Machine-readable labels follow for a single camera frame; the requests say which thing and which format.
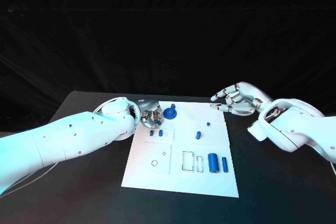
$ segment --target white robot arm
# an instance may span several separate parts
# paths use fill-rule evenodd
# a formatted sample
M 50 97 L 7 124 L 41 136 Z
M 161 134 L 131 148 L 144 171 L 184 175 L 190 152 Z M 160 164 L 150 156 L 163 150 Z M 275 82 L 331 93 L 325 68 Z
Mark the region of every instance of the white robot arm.
M 40 168 L 129 137 L 139 121 L 148 128 L 158 126 L 154 122 L 163 121 L 158 102 L 134 103 L 119 97 L 93 112 L 82 112 L 0 138 L 0 194 Z
M 259 117 L 248 127 L 248 132 L 259 141 L 268 137 L 288 152 L 307 144 L 327 161 L 336 163 L 334 116 L 324 117 L 323 113 L 301 100 L 272 100 L 246 82 L 239 82 L 220 90 L 212 101 L 223 96 L 226 105 L 212 104 L 210 108 L 242 116 L 250 115 L 256 110 Z

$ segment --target black backdrop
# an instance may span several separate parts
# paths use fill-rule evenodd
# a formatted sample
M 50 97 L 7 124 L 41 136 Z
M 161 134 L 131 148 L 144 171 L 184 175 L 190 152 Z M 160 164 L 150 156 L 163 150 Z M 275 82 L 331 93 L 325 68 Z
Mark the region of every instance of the black backdrop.
M 333 0 L 0 0 L 0 113 L 76 91 L 207 96 L 235 82 L 334 112 Z

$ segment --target table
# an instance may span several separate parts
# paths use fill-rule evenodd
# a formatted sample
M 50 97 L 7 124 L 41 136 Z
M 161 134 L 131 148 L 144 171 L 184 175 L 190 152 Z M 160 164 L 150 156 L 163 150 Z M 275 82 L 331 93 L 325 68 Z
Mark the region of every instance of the table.
M 72 92 L 50 121 L 92 111 L 108 99 L 209 102 L 206 97 Z M 132 137 L 60 162 L 0 200 L 0 223 L 325 223 L 336 222 L 336 176 L 302 146 L 282 151 L 246 132 L 256 114 L 225 114 L 239 198 L 122 188 Z

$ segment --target small blue piece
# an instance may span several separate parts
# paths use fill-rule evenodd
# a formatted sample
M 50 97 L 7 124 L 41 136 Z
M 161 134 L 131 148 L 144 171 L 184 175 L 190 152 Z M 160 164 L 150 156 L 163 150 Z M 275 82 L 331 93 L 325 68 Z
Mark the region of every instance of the small blue piece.
M 175 115 L 177 115 L 177 112 L 175 112 L 175 110 L 174 110 L 174 108 L 167 108 L 167 109 L 164 109 L 164 111 L 163 111 L 163 116 L 164 116 L 164 118 L 167 119 L 167 120 L 171 120 L 174 117 L 175 117 Z
M 227 171 L 227 163 L 226 163 L 226 158 L 225 157 L 222 157 L 222 171 L 223 172 L 229 172 Z
M 207 161 L 209 161 L 209 171 L 210 173 L 217 173 L 219 172 L 219 167 L 217 167 L 217 159 L 216 159 L 216 154 L 210 153 L 207 155 Z
M 200 131 L 199 131 L 197 134 L 196 134 L 196 139 L 197 139 L 197 140 L 200 139 Z

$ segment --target tabletop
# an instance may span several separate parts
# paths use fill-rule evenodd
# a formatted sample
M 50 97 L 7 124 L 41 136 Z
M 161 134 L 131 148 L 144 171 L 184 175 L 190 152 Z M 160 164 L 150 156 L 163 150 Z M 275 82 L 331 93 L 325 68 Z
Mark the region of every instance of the tabletop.
M 207 97 L 72 92 L 50 120 L 106 100 L 206 102 Z M 0 200 L 0 223 L 325 223 L 336 221 L 336 176 L 308 146 L 292 153 L 246 131 L 256 120 L 225 114 L 239 198 L 121 187 L 132 137 L 60 162 Z

